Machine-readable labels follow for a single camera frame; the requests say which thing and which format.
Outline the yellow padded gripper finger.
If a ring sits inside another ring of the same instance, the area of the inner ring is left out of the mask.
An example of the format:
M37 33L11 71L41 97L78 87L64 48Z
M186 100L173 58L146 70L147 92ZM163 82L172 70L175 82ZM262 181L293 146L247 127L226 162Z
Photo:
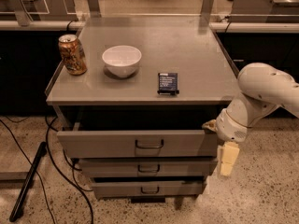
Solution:
M218 147L219 171L223 176L229 176L239 155L239 145L236 142L225 142Z
M205 122L202 125L202 128L205 129L205 130L216 132L216 120L212 119L210 121Z

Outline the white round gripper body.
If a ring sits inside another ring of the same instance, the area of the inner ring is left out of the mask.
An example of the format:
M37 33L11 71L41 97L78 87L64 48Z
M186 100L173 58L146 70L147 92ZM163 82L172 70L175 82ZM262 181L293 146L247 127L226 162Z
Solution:
M216 133L223 141L242 143L247 137L248 129L235 122L224 108L216 118Z

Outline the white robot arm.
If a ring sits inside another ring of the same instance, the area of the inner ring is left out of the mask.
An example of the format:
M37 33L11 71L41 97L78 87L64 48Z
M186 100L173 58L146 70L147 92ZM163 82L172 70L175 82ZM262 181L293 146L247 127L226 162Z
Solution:
M262 118L282 107L299 117L299 84L286 72L266 63L250 63L237 76L240 92L216 119L203 124L224 142L219 148L220 174L229 176L239 154L239 143Z

